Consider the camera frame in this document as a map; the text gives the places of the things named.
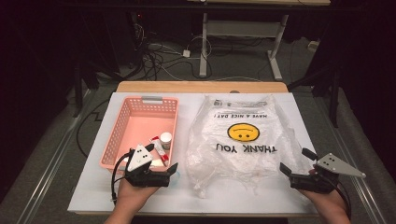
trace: smiley face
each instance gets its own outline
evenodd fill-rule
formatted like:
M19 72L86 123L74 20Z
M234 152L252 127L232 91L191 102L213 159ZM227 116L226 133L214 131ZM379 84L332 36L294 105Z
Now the smiley face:
M259 135L259 129L248 123L236 123L228 129L228 136L240 142L254 141Z

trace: hand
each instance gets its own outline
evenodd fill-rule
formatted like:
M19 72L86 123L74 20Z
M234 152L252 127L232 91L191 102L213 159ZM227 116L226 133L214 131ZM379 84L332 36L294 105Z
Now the hand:
M322 223L327 224L348 224L347 207L344 200L337 192L333 190L329 194L320 194L308 190L299 189L299 191L307 197L317 208Z
M134 187L127 180L122 179L120 181L116 206L105 223L131 223L134 215L158 189L158 187Z

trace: plastic bag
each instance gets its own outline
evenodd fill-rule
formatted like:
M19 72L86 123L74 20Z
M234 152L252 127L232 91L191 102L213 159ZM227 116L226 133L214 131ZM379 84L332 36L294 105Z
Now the plastic bag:
M199 197L205 197L214 178L254 188L264 178L280 177L280 162L293 171L310 169L273 95L258 102L206 96L191 125L187 150L187 171Z

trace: white table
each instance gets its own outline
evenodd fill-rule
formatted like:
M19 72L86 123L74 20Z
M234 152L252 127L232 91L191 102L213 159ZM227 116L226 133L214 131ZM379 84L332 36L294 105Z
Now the white table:
M316 216L314 206L285 178L268 179L253 192L233 180L218 180L200 199L192 190L186 173L185 151L188 132L198 109L211 94L222 99L251 101L268 93L175 93L175 92L116 92L113 94L102 125L93 143L91 153L69 204L68 211L78 214L108 214L114 204L110 201L111 173L100 167L99 160L117 118L125 96L168 96L179 99L176 140L173 162L178 162L177 173L171 177L168 188L159 189L141 209L148 216L214 216L214 217L307 217ZM274 93L295 130L302 147L314 150L291 93Z

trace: pink plastic basket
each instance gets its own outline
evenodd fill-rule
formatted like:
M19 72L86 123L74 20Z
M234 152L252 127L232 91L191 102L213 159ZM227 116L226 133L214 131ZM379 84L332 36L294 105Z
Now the pink plastic basket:
M170 149L165 150L169 158L168 165L172 165L172 151L177 123L178 99L161 96L130 96L126 97L121 105L116 123L107 141L100 160L100 165L110 172L119 158L130 148L138 144L146 146L149 139L160 136L161 133L171 133L173 140ZM155 149L151 151L154 161L160 160ZM165 171L168 167L151 166L152 171ZM120 170L126 166L126 161L120 165Z

